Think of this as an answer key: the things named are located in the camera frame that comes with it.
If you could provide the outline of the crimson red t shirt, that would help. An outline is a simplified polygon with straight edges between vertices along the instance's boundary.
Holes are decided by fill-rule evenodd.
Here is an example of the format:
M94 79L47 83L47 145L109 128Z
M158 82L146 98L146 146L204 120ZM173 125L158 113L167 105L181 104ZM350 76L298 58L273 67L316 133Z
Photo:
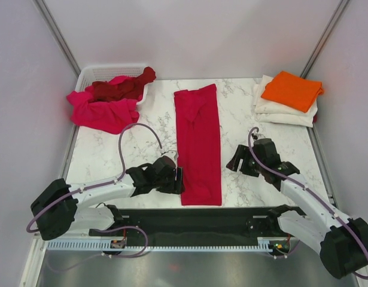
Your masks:
M174 93L184 206L221 206L221 139L215 84Z

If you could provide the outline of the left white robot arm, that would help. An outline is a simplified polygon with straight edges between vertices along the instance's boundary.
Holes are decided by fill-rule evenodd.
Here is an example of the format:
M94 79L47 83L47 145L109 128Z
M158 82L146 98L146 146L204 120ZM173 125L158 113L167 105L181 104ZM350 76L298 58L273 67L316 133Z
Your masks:
M178 154L168 151L154 163L127 169L124 175L113 176L86 184L67 184L54 180L31 204L31 224L45 241L56 239L70 230L93 230L117 235L123 220L114 207L96 209L99 203L132 198L152 190L166 194L182 194L183 169Z

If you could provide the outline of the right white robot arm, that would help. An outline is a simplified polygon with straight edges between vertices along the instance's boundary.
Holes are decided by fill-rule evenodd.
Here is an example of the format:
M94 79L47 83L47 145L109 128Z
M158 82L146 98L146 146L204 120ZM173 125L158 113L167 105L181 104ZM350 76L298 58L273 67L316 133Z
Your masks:
M341 212L312 191L300 170L281 160L271 139L255 138L247 146L238 145L226 167L262 176L300 208L298 212L284 204L271 209L266 220L270 234L295 236L319 255L325 269L337 279L368 266L367 222Z

